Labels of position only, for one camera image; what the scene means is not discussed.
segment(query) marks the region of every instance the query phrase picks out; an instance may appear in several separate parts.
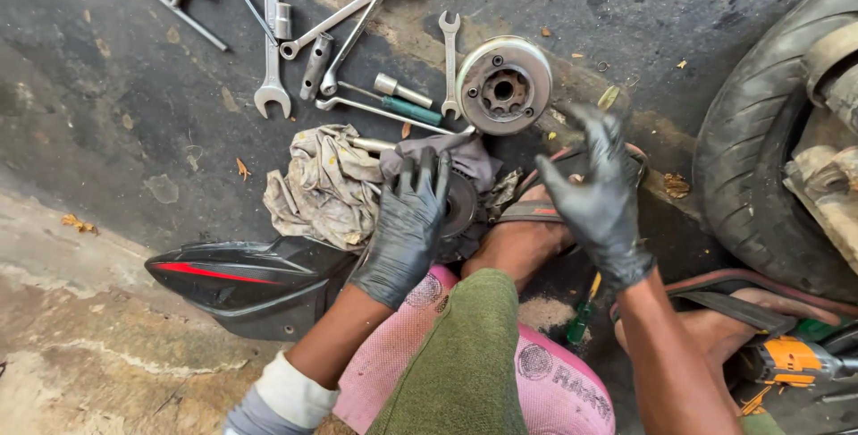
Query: flip-flop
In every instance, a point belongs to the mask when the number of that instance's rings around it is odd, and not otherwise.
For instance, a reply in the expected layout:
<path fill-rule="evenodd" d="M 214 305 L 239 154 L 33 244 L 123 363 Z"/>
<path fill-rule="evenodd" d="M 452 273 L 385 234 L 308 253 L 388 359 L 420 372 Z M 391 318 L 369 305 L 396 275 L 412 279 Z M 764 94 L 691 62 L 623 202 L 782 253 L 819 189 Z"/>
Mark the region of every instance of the flip-flop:
<path fill-rule="evenodd" d="M 637 170 L 637 185 L 639 186 L 646 174 L 649 159 L 641 149 L 633 144 L 626 144 L 626 149 L 631 160 L 629 168 Z M 551 156 L 551 162 L 564 177 L 570 177 L 574 174 L 586 177 L 589 172 L 589 155 L 586 147 L 583 145 L 578 148 L 563 148 L 563 150 Z M 514 222 L 518 220 L 563 222 L 551 200 L 518 200 L 521 199 L 525 192 L 541 184 L 542 179 L 539 177 L 539 171 L 534 170 L 516 188 L 515 195 L 513 195 L 513 199 L 516 201 L 504 210 L 504 213 L 501 214 L 497 222 Z"/>
<path fill-rule="evenodd" d="M 700 275 L 667 285 L 665 291 L 670 298 L 673 309 L 676 309 L 677 312 L 700 309 L 702 306 L 750 324 L 767 333 L 755 337 L 750 344 L 758 344 L 777 338 L 795 327 L 797 323 L 795 317 L 781 315 L 771 309 L 730 296 L 730 294 L 744 287 L 764 289 L 784 298 L 824 309 L 840 317 L 858 319 L 858 306 L 813 296 L 746 269 L 714 271 L 707 275 Z M 609 313 L 611 321 L 616 323 L 619 319 L 617 303 L 611 306 Z"/>

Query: green screwdriver handle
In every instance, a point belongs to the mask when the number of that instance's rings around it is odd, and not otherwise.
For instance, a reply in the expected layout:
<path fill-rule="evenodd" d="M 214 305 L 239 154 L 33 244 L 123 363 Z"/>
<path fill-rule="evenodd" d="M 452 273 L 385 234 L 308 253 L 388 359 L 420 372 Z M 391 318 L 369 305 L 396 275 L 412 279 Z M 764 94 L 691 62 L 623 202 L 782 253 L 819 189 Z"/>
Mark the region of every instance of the green screwdriver handle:
<path fill-rule="evenodd" d="M 411 118 L 412 120 L 416 120 L 417 122 L 428 123 L 433 127 L 437 127 L 441 124 L 441 113 L 427 110 L 411 102 L 401 100 L 396 97 L 383 97 L 381 99 L 381 104 L 388 109 L 397 112 L 402 116 Z"/>

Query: black nitrile glove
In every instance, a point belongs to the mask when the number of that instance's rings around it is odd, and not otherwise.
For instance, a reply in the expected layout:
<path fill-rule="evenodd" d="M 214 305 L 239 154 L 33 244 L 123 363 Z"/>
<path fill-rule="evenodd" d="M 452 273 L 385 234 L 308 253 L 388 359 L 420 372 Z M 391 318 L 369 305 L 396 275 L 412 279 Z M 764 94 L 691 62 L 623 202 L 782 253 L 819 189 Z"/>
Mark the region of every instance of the black nitrile glove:
<path fill-rule="evenodd" d="M 450 153 L 441 152 L 437 162 L 432 149 L 425 148 L 420 156 L 418 168 L 414 158 L 405 157 L 399 177 L 382 187 L 366 262 L 351 278 L 370 298 L 393 310 L 432 266 L 450 191 Z"/>
<path fill-rule="evenodd" d="M 656 258 L 638 235 L 637 170 L 619 133 L 619 121 L 593 105 L 573 104 L 584 124 L 589 173 L 582 182 L 564 178 L 543 155 L 536 167 L 566 226 L 611 287 L 625 290 L 644 280 Z"/>

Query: clutch drum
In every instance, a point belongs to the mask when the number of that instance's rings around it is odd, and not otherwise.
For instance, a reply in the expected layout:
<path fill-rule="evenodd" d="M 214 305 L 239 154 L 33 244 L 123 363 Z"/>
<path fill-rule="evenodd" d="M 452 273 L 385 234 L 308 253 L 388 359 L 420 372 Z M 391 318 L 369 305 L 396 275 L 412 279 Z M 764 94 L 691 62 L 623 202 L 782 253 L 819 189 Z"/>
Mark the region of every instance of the clutch drum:
<path fill-rule="evenodd" d="M 480 132 L 511 135 L 536 122 L 551 87 L 551 67 L 536 45 L 498 36 L 465 57 L 456 76 L 456 101 Z"/>

